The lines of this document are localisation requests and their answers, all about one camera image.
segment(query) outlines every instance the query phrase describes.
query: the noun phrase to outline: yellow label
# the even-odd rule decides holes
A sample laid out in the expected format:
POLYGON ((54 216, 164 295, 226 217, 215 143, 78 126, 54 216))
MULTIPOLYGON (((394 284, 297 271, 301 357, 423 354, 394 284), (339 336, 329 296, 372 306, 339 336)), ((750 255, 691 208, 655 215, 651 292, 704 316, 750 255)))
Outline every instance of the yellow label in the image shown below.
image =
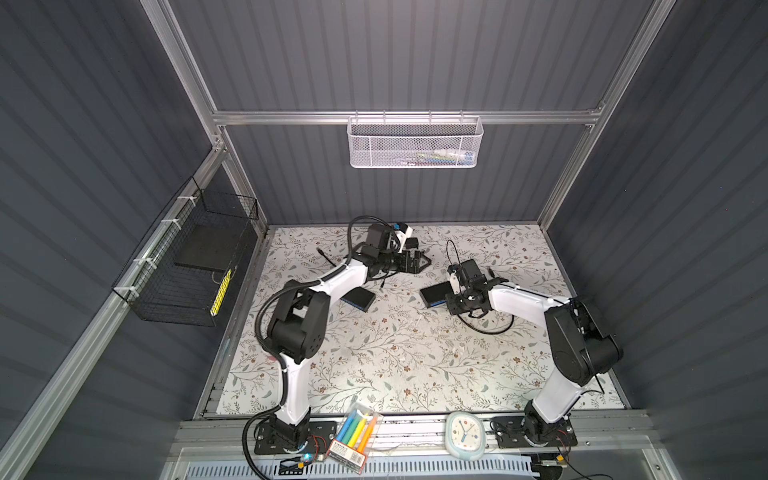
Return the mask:
POLYGON ((230 280, 232 280, 232 270, 227 270, 227 275, 225 275, 221 280, 219 293, 216 294, 214 305, 210 308, 211 316, 216 316, 219 313, 219 308, 221 308, 221 303, 224 301, 224 294, 227 292, 227 287, 230 285, 230 280))

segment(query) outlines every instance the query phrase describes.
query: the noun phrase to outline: gray wall panel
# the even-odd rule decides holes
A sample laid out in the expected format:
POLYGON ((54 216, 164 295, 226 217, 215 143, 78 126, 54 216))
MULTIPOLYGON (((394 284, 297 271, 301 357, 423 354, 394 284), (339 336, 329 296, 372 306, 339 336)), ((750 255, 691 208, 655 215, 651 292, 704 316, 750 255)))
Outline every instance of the gray wall panel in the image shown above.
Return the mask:
POLYGON ((549 233, 686 478, 765 478, 768 8, 678 2, 549 233))
POLYGON ((342 126, 228 127, 272 224, 536 220, 584 128, 489 125, 478 166, 356 169, 342 126))
POLYGON ((570 110, 650 0, 171 4, 222 110, 570 110))
MULTIPOLYGON (((4 444, 210 143, 137 2, 0 2, 0 126, 4 444)), ((129 316, 27 478, 156 476, 221 333, 129 316)))

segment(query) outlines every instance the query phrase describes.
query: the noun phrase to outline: robotic arm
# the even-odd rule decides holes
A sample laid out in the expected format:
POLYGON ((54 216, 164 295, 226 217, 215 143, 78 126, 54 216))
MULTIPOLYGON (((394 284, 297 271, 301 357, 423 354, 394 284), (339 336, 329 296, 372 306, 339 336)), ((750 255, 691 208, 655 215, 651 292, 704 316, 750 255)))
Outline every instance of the robotic arm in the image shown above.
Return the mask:
POLYGON ((565 430, 566 415, 588 390, 586 385, 624 355, 615 336, 604 330, 600 311, 588 299, 549 297, 505 285, 505 279, 487 280, 474 260, 451 265, 449 280, 454 290, 446 297, 451 314, 482 310, 484 316, 497 310, 547 329, 555 370, 525 406, 521 427, 532 445, 556 440, 558 430, 565 430))
POLYGON ((266 331, 269 350, 279 353, 286 365, 285 402, 269 419, 284 448, 296 449, 307 439, 309 359, 323 344, 330 307, 369 280, 381 280, 395 273, 421 273, 428 267, 432 261, 417 250, 418 241, 412 234, 413 229, 405 223, 392 227, 373 224, 366 242, 353 249, 351 260, 320 277, 315 286, 292 290, 291 287, 302 284, 295 280, 286 283, 284 290, 289 292, 278 298, 266 331))

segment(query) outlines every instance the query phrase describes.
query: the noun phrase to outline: clock face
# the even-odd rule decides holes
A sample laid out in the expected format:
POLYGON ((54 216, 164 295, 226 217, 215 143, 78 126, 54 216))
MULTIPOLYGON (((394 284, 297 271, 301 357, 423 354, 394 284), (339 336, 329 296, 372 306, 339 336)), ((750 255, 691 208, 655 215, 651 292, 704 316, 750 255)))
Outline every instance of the clock face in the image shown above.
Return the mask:
POLYGON ((472 417, 455 416, 451 421, 448 434, 451 436, 453 445, 459 450, 474 452, 483 446, 481 445, 482 427, 472 417))

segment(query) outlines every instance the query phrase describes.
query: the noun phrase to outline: floral tablecloth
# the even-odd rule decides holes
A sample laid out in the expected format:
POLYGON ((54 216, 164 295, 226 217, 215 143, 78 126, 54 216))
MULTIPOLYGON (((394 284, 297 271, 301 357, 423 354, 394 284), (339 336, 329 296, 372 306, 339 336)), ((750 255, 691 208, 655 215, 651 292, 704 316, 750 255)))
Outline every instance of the floral tablecloth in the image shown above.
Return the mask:
MULTIPOLYGON (((355 243, 365 228, 355 229, 355 243)), ((341 412, 353 398, 380 412, 498 411, 522 409, 554 368, 546 330, 516 319, 501 335, 473 332, 445 306, 426 309, 419 289, 445 281, 449 262, 445 242, 453 239, 461 260, 474 258, 521 286, 551 295, 568 295, 563 277, 536 225, 415 227, 419 248, 432 265, 419 275, 399 273, 365 287, 376 294, 368 313, 338 302, 326 339, 311 359, 310 405, 314 412, 341 412)), ((245 415, 273 406, 279 396, 277 363, 259 347, 253 317, 261 303, 292 278, 311 280, 346 255, 345 227, 278 228, 217 413, 245 415)), ((265 316, 264 327, 269 319, 265 316)), ((511 316, 491 312, 476 322, 481 329, 503 328, 511 316)), ((606 395, 588 393, 577 409, 622 409, 608 376, 606 395)))

